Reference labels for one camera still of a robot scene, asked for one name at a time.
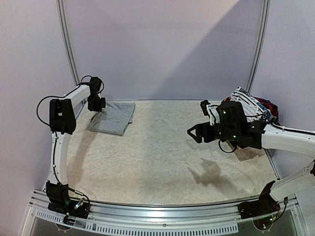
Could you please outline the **grey tank top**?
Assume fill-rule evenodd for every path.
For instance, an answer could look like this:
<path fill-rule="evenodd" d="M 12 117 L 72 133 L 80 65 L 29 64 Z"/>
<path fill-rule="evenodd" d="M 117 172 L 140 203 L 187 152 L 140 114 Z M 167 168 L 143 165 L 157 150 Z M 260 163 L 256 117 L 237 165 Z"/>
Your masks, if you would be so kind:
<path fill-rule="evenodd" d="M 123 136 L 128 125 L 133 122 L 135 108 L 135 103 L 107 102 L 105 108 L 91 118 L 88 129 L 92 132 Z"/>

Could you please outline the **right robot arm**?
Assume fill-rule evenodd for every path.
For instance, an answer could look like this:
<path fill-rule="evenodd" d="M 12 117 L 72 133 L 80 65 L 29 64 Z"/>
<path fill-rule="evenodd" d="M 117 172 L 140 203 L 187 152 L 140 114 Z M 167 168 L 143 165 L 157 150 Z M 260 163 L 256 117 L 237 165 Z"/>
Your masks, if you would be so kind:
<path fill-rule="evenodd" d="M 210 143 L 214 140 L 256 149 L 278 149 L 314 158 L 315 133 L 254 121 L 243 124 L 199 123 L 187 130 L 197 143 Z M 314 187 L 315 163 L 312 161 L 298 172 L 282 180 L 271 182 L 260 194 L 261 199 L 254 204 L 258 214 L 270 210 L 274 201 L 278 202 L 291 194 Z"/>

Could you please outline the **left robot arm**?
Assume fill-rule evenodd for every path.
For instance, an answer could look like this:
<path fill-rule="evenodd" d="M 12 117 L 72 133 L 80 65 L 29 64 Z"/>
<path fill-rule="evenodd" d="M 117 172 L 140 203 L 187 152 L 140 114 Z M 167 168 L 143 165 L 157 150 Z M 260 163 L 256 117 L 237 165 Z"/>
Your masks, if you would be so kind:
<path fill-rule="evenodd" d="M 49 127 L 52 132 L 51 167 L 46 182 L 46 194 L 62 213 L 70 213 L 73 202 L 68 192 L 82 196 L 82 193 L 68 187 L 66 161 L 69 141 L 76 129 L 74 108 L 87 100 L 88 109 L 100 112 L 106 106 L 106 99 L 100 97 L 103 82 L 98 77 L 80 83 L 75 89 L 63 96 L 53 96 L 49 103 Z"/>

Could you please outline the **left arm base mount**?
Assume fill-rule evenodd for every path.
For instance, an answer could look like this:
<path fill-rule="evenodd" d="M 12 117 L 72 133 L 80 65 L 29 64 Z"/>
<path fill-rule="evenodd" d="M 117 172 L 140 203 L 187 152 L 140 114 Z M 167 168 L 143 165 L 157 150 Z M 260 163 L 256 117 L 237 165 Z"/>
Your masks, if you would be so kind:
<path fill-rule="evenodd" d="M 69 191 L 75 192 L 74 189 L 68 187 L 68 184 L 54 184 L 47 181 L 46 195 L 49 198 L 48 209 L 64 215 L 87 219 L 91 206 L 89 198 L 83 193 L 78 193 L 78 195 L 86 198 L 87 202 L 85 200 L 72 200 L 69 196 Z"/>

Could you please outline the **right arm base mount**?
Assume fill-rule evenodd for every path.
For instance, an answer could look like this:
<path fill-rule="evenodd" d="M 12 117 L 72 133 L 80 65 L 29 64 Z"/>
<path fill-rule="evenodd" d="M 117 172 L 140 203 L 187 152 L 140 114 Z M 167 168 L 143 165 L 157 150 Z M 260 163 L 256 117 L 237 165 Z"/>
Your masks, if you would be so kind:
<path fill-rule="evenodd" d="M 238 212 L 241 216 L 241 219 L 253 218 L 258 216 L 263 216 L 276 213 L 272 218 L 278 218 L 280 214 L 280 205 L 275 201 L 268 200 L 256 200 L 256 201 L 246 201 L 237 205 Z"/>

